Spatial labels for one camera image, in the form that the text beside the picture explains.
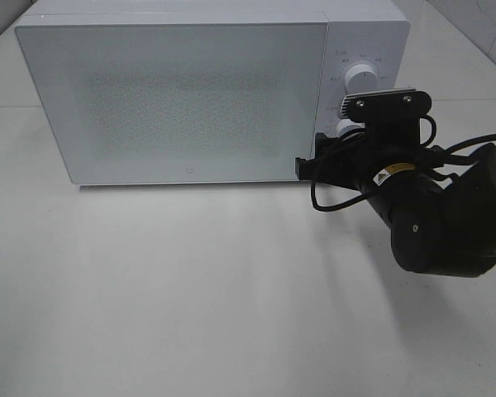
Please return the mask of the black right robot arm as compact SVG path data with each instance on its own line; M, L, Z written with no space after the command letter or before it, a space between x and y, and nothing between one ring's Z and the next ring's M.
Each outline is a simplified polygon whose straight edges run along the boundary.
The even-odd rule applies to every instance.
M474 278L496 265L496 134L441 148L422 140L419 121L369 122L339 138L318 135L315 156L296 159L295 172L312 188L356 191L313 207L329 213L367 202L404 270Z

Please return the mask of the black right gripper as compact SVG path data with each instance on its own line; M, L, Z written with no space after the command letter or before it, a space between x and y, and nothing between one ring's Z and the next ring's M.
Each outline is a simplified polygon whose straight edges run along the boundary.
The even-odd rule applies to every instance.
M421 138L421 121L367 123L339 137L315 135L315 158L296 157L299 181L315 181L374 194L379 189L407 194L430 192L434 182L421 170L419 156L429 140Z

